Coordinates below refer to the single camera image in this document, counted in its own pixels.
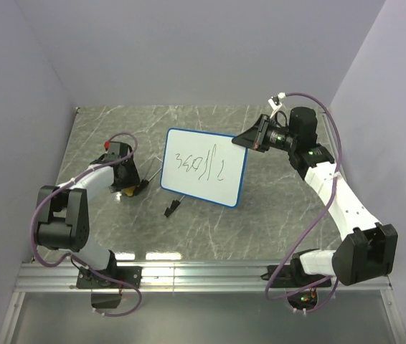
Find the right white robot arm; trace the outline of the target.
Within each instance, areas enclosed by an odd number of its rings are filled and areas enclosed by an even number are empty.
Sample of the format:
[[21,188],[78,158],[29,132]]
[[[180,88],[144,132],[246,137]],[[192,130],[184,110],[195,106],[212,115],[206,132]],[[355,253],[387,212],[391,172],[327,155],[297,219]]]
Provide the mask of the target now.
[[293,254],[280,270],[304,287],[322,277],[336,277],[353,285],[392,272],[398,234],[365,209],[336,169],[336,161],[318,143],[316,112],[309,107],[290,111],[287,125],[262,114],[232,143],[264,153],[270,148],[287,152],[291,166],[323,201],[339,230],[341,243],[332,250],[312,249]]

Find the blue framed whiteboard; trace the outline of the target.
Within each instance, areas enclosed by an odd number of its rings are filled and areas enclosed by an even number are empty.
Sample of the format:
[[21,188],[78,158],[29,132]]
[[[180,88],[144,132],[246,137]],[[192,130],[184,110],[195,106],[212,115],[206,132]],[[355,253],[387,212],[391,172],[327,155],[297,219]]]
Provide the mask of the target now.
[[184,128],[166,133],[162,189],[235,208],[239,204],[247,149],[233,136]]

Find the yellow eraser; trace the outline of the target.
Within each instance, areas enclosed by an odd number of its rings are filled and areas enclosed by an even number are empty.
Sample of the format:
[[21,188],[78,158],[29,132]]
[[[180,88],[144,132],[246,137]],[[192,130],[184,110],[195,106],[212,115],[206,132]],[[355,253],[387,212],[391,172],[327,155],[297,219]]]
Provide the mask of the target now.
[[123,189],[123,193],[127,197],[134,197],[136,195],[136,187],[132,186],[132,187],[129,187],[129,188],[125,188],[125,189]]

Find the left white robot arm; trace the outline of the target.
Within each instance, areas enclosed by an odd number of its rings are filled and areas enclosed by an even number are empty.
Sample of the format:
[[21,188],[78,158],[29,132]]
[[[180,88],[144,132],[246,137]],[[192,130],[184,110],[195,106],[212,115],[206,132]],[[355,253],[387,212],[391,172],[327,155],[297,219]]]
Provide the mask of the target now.
[[134,148],[120,141],[105,142],[105,152],[72,181],[39,190],[32,217],[32,246],[62,250],[80,264],[80,274],[110,288],[122,278],[114,253],[90,235],[89,201],[100,191],[135,195],[141,180]]

